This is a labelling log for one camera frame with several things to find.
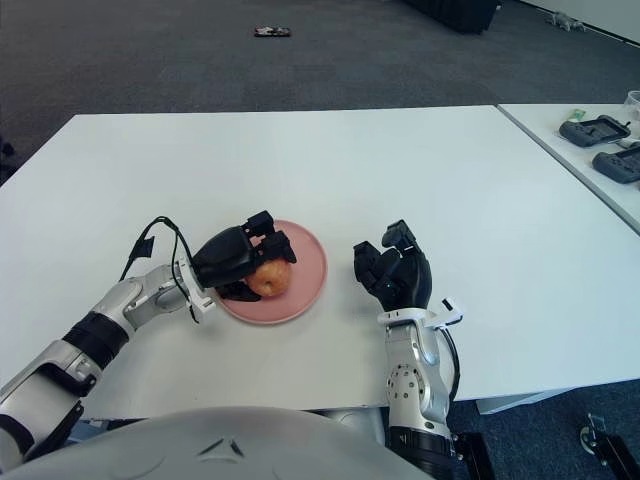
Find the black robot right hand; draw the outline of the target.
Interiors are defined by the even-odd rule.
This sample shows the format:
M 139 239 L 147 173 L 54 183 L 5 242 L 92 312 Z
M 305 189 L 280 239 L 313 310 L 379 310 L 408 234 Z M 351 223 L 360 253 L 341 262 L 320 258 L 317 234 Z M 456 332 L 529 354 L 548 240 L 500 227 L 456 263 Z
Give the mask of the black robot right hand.
M 353 247 L 356 280 L 385 312 L 426 309 L 432 293 L 431 268 L 407 223 L 401 219 L 389 225 L 381 242 L 383 252 L 368 241 Z

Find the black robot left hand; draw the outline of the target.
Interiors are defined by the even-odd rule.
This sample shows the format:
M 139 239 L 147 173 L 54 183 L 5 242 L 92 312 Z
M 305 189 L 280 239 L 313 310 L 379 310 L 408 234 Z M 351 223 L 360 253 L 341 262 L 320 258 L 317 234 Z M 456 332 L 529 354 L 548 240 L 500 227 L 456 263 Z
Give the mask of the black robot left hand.
M 191 266 L 199 284 L 214 288 L 221 298 L 258 302 L 266 294 L 252 291 L 244 279 L 272 260 L 297 262 L 289 238 L 275 230 L 273 217 L 264 210 L 208 240 L 192 257 Z

